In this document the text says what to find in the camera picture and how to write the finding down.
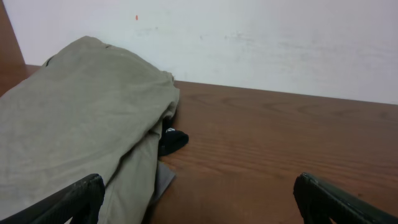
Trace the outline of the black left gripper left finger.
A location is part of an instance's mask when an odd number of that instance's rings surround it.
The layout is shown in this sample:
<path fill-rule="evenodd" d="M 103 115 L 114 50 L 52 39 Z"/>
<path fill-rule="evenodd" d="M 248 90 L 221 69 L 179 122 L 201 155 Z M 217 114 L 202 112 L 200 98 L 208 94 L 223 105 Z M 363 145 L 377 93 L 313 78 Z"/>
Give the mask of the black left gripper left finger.
<path fill-rule="evenodd" d="M 1 224 L 96 224 L 105 186 L 99 174 L 90 174 L 36 204 L 1 220 Z"/>

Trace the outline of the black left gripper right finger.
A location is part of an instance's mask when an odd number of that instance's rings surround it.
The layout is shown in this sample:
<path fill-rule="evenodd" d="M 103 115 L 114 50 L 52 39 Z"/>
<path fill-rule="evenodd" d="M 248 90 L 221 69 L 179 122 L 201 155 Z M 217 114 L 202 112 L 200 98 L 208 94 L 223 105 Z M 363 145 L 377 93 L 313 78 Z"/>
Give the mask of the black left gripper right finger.
<path fill-rule="evenodd" d="M 293 195 L 304 224 L 397 224 L 397 217 L 306 172 L 296 178 Z"/>

